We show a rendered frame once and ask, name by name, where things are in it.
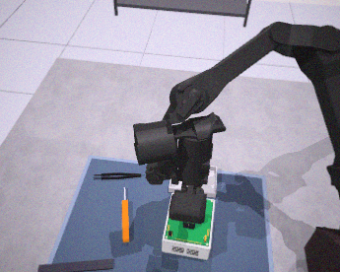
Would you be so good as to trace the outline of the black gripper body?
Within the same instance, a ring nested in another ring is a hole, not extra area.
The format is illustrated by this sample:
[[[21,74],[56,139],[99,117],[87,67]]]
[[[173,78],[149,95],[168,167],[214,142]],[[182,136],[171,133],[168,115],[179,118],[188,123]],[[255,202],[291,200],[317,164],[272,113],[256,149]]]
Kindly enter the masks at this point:
[[[178,152],[176,165],[178,181],[182,181],[182,193],[177,192],[171,196],[169,217],[172,220],[196,224],[204,222],[207,199],[203,197],[201,184],[208,183],[212,152],[213,143],[210,155],[201,161],[187,160]]]

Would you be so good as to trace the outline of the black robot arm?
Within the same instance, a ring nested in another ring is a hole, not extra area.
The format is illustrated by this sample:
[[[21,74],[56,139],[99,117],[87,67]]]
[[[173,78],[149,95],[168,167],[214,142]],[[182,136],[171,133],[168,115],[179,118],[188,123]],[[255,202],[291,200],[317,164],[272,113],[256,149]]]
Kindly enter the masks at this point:
[[[210,155],[213,134],[226,131],[224,123],[214,112],[188,117],[205,110],[230,81],[272,50],[295,58],[313,84],[335,152],[334,163],[326,170],[340,199],[340,31],[284,22],[267,26],[212,68],[175,85],[162,121],[133,125],[137,161],[139,166],[147,164],[145,177],[150,184],[169,179],[179,184],[178,152],[190,161]]]

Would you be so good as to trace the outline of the blue work mat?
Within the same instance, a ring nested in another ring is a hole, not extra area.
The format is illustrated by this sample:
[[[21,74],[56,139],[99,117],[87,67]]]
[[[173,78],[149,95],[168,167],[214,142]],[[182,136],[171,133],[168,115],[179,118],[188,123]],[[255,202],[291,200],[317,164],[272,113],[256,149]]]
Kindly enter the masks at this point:
[[[47,264],[113,259],[82,272],[274,272],[265,175],[217,170],[208,260],[162,252],[170,180],[152,185],[138,161],[89,155]],[[101,179],[102,173],[141,177]],[[122,200],[129,241],[123,241]]]

